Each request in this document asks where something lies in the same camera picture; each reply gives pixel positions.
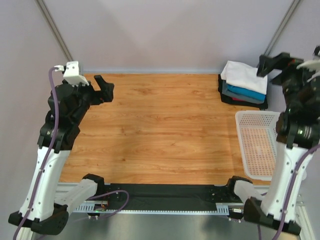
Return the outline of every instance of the white wall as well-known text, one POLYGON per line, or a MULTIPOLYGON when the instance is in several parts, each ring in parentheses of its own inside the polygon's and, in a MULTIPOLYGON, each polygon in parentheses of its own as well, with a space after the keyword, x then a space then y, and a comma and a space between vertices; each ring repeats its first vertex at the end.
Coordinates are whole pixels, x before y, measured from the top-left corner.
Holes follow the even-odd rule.
MULTIPOLYGON (((320 45, 320 1, 304 0, 291 21, 281 35, 271 55, 275 56, 280 52, 291 53, 293 57, 312 59, 312 54, 317 45, 320 45)), ((273 87, 270 93, 270 107, 274 111, 283 111, 285 101, 281 90, 273 87)), ((320 183, 320 150, 315 154, 309 163, 306 172, 307 178, 302 182, 301 194, 305 202, 311 226, 320 239, 320 208, 319 208, 319 183, 320 183)))
POLYGON ((8 217, 27 195, 49 110, 48 70, 66 59, 33 0, 0 1, 0 30, 0 239, 9 240, 8 217))
POLYGON ((255 66, 292 0, 45 0, 86 71, 220 72, 255 66))

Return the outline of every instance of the metal pole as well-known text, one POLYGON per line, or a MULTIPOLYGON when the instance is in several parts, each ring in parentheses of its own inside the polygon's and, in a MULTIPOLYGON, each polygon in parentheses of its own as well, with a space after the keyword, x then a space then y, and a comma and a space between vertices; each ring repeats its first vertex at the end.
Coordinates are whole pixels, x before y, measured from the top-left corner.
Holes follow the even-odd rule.
POLYGON ((264 55, 269 56, 273 48, 275 47, 276 43, 278 42, 281 34, 285 30, 288 22, 290 21, 291 17, 293 16, 294 12, 297 10, 298 5, 303 0, 293 0, 289 9, 285 13, 280 25, 278 26, 277 30, 275 31, 271 41, 269 42, 266 50, 264 51, 264 55))
POLYGON ((56 23, 54 19, 52 18, 49 9, 47 8, 47 5, 45 4, 44 0, 35 0, 37 6, 39 7, 44 19, 49 25, 49 28, 51 29, 56 41, 58 42, 63 54, 65 55, 66 59, 70 62, 73 61, 74 58, 72 57, 71 53, 69 52, 69 49, 67 48, 67 45, 65 41, 63 40, 56 23))

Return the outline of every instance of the white folded cloth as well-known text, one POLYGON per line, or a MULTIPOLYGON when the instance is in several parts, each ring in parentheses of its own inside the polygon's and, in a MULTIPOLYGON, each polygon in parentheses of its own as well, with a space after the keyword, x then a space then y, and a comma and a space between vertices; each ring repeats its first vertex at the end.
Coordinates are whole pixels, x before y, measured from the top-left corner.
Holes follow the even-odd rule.
POLYGON ((257 68, 242 62, 228 61, 221 73, 221 79, 232 86, 267 94, 268 78, 258 77, 257 68))

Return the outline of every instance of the gray folded cloth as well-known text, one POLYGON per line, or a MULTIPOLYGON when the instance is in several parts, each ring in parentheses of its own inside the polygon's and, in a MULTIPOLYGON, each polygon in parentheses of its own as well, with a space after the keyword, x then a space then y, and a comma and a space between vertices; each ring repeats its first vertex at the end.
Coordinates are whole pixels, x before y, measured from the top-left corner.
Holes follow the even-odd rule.
POLYGON ((241 94, 237 94, 234 93, 232 91, 229 91, 227 88, 227 81, 222 79, 222 94, 229 96, 231 98, 236 98, 236 99, 240 99, 249 103, 253 103, 253 104, 262 104, 264 101, 259 101, 257 99, 254 99, 252 97, 249 96, 244 96, 241 94))

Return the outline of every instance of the wooden table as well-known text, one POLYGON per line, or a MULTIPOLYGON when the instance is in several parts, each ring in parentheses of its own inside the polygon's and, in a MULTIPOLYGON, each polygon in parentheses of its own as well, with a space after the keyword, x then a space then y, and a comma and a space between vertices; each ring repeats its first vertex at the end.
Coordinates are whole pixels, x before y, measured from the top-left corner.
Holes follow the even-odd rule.
MULTIPOLYGON (((86 75, 98 89, 93 76, 86 75)), ((235 114, 257 108, 221 102, 217 75, 102 76, 114 83, 114 100, 86 113, 61 182, 88 173, 133 184, 224 185, 245 177, 235 114)))

